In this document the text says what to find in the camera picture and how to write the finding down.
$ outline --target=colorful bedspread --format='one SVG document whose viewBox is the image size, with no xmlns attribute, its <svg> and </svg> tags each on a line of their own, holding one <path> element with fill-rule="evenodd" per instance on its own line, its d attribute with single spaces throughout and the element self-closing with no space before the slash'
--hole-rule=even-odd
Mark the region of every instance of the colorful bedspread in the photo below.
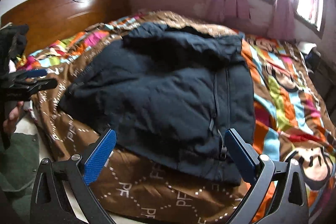
<svg viewBox="0 0 336 224">
<path fill-rule="evenodd" d="M 72 37 L 57 40 L 49 47 L 37 50 L 27 57 L 17 57 L 17 69 L 32 70 L 38 68 L 48 68 L 62 63 L 70 64 L 83 52 L 89 51 L 97 45 L 110 31 L 118 32 L 122 28 L 132 26 L 139 16 L 124 17 L 108 24 L 98 23 L 88 27 L 83 32 L 79 32 Z"/>
<path fill-rule="evenodd" d="M 98 138 L 88 126 L 58 110 L 59 99 L 66 88 L 106 45 L 146 21 L 165 23 L 175 28 L 192 26 L 213 36 L 236 33 L 224 26 L 189 20 L 172 12 L 148 13 L 88 28 L 86 32 L 91 33 L 85 34 L 86 39 L 92 33 L 104 35 L 92 45 L 87 44 L 86 39 L 79 42 L 79 38 L 70 47 L 63 47 L 75 49 L 85 44 L 81 47 L 82 51 L 67 51 L 69 55 L 82 53 L 76 54 L 78 57 L 75 60 L 63 54 L 58 57 L 59 63 L 49 68 L 47 77 L 55 77 L 58 87 L 33 97 L 38 120 L 49 137 L 56 159 L 68 159 Z M 47 51 L 51 52 L 50 48 L 35 56 L 41 57 Z M 256 127 L 253 147 L 259 154 L 265 153 L 273 160 L 296 158 L 299 161 L 304 172 L 310 216 L 313 216 L 328 202 L 335 186 L 335 127 L 325 104 L 311 83 L 296 47 L 245 35 L 242 55 L 254 82 Z M 263 216 L 275 186 L 275 183 L 271 184 L 255 221 Z M 98 180 L 90 187 L 106 210 L 120 215 L 178 223 L 215 224 L 225 223 L 250 185 L 242 182 L 239 187 L 230 187 L 202 180 L 117 146 Z"/>
<path fill-rule="evenodd" d="M 299 161 L 312 216 L 335 187 L 335 127 L 296 47 L 253 35 L 245 41 L 242 54 L 254 83 L 253 147 L 272 160 Z"/>
</svg>

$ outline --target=blue gripper pad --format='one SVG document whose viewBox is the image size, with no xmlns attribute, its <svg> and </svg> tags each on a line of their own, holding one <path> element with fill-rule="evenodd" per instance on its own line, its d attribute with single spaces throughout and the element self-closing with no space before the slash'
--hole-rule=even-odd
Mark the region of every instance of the blue gripper pad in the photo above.
<svg viewBox="0 0 336 224">
<path fill-rule="evenodd" d="M 234 128 L 225 131 L 224 143 L 243 180 L 254 184 L 257 180 L 256 169 L 259 165 L 258 153 L 252 145 L 245 143 Z"/>
<path fill-rule="evenodd" d="M 47 70 L 45 69 L 34 69 L 26 72 L 26 78 L 42 77 L 46 76 L 47 74 Z"/>
<path fill-rule="evenodd" d="M 116 145 L 116 133 L 110 129 L 84 165 L 83 180 L 86 185 L 95 182 Z"/>
</svg>

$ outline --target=human hand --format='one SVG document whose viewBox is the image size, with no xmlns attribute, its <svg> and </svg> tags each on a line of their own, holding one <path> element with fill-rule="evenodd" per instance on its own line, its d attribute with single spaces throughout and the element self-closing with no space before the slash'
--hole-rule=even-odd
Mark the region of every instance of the human hand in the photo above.
<svg viewBox="0 0 336 224">
<path fill-rule="evenodd" d="M 3 122 L 3 129 L 5 133 L 12 134 L 15 132 L 16 122 L 19 118 L 22 106 L 23 101 L 17 102 L 16 107 L 10 112 L 8 119 Z"/>
</svg>

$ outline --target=black jacket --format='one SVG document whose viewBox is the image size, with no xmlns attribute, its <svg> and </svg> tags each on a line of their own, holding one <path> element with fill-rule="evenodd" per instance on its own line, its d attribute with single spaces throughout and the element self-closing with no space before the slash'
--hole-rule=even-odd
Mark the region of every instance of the black jacket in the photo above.
<svg viewBox="0 0 336 224">
<path fill-rule="evenodd" d="M 239 36 L 144 23 L 107 46 L 59 106 L 97 132 L 111 127 L 139 155 L 238 185 L 222 134 L 235 128 L 252 143 L 253 85 L 241 48 Z"/>
<path fill-rule="evenodd" d="M 28 30 L 27 24 L 16 26 L 12 23 L 0 29 L 0 78 L 9 72 L 9 60 L 16 63 L 16 57 L 23 54 L 27 44 L 25 35 Z"/>
</svg>

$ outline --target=finger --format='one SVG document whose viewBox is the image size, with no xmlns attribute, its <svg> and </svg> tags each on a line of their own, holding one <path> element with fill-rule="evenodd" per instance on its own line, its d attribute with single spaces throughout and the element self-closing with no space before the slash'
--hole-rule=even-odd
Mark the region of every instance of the finger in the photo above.
<svg viewBox="0 0 336 224">
<path fill-rule="evenodd" d="M 9 114 L 10 121 L 16 121 L 19 117 L 20 107 L 15 107 Z"/>
<path fill-rule="evenodd" d="M 5 120 L 3 122 L 3 129 L 4 129 L 4 132 L 7 134 L 14 133 L 16 129 L 15 121 Z"/>
</svg>

